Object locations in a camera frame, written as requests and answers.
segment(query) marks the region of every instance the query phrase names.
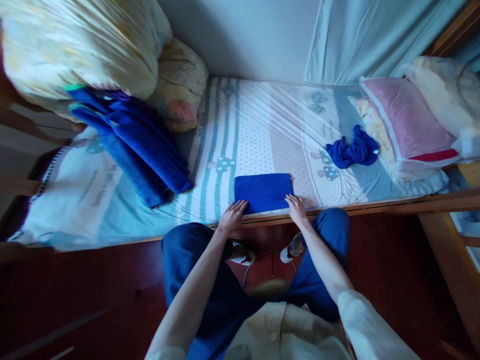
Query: wooden floor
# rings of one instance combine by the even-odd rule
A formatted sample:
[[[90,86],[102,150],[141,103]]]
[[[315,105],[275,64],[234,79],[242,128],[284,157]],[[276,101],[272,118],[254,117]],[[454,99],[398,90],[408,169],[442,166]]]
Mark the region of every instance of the wooden floor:
[[[235,235],[260,254],[281,250],[297,231],[285,224]],[[442,341],[472,351],[416,216],[353,216],[350,246],[355,289],[422,359],[454,359]],[[63,336],[25,359],[50,359],[69,349],[62,359],[142,359],[166,311],[161,258],[160,244],[147,242],[3,266],[0,358],[31,351],[27,344],[61,328]],[[246,268],[232,268],[243,282]],[[267,253],[250,269],[247,286],[273,274],[291,281],[295,270],[278,253]]]

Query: pillow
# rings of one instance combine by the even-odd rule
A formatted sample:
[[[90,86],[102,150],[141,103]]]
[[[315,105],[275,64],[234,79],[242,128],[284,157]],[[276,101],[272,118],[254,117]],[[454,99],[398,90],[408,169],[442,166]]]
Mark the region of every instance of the pillow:
[[[360,79],[386,128],[396,171],[419,172],[460,160],[451,145],[455,138],[435,119],[418,89],[395,77]]]
[[[480,79],[468,66],[441,57],[420,56],[402,65],[438,122],[457,140],[464,159],[480,157]]]
[[[387,129],[384,121],[379,116],[375,108],[370,104],[367,98],[348,96],[348,100],[358,112],[365,126],[366,133],[371,136],[378,144],[378,156],[380,162],[390,174],[392,180],[396,182],[412,182],[424,179],[431,175],[435,170],[428,170],[416,173],[407,173],[397,171],[397,162],[395,160],[394,150],[390,143]]]
[[[173,38],[158,62],[158,82],[147,103],[173,133],[195,129],[209,71],[190,47]]]
[[[61,116],[71,84],[147,99],[172,39],[156,0],[3,1],[0,15],[6,75],[27,101]]]

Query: hand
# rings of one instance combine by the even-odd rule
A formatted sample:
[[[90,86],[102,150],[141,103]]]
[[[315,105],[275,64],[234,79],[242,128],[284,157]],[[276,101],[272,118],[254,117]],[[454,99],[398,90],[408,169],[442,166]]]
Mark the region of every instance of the hand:
[[[246,200],[239,200],[235,204],[232,202],[221,216],[217,230],[224,232],[229,237],[239,227],[248,203]]]
[[[290,207],[290,217],[293,222],[300,227],[300,225],[304,225],[305,223],[309,223],[307,219],[307,213],[305,212],[305,205],[301,197],[294,196],[292,194],[285,195],[285,201],[288,203]]]

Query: blue towel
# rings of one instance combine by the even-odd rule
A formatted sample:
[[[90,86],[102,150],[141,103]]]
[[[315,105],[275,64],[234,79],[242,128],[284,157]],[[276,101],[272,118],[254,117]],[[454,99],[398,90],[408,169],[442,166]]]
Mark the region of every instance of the blue towel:
[[[165,203],[167,189],[178,194],[193,186],[188,161],[149,106],[134,97],[83,85],[67,86],[65,91],[81,102],[70,111],[97,129],[102,143],[149,207]]]
[[[233,187],[235,202],[248,201],[244,214],[288,208],[285,195],[294,193],[288,173],[237,176]]]
[[[372,165],[378,158],[375,150],[379,146],[357,124],[353,128],[353,142],[350,145],[345,144],[345,136],[342,136],[333,144],[327,144],[325,149],[337,168],[346,169],[352,164]]]
[[[100,142],[130,179],[136,193],[149,208],[155,208],[168,201],[168,187],[162,179],[114,133],[98,114],[88,106],[79,103],[72,104],[70,112],[98,131]]]

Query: striped bed sheet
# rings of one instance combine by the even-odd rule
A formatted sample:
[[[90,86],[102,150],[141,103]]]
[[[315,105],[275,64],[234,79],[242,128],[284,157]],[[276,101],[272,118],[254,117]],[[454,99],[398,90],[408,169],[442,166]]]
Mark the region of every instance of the striped bed sheet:
[[[348,96],[362,95],[359,87],[210,78],[198,127],[176,137],[195,186],[155,209],[142,203],[95,130],[87,128],[52,162],[22,228],[10,240],[69,251],[144,240],[190,222],[215,224],[234,199],[235,177],[242,175],[289,173],[307,210],[419,197],[443,189],[448,182],[443,171],[396,183],[381,156],[371,166],[335,167],[325,145],[342,135],[347,141],[353,137],[361,120]]]

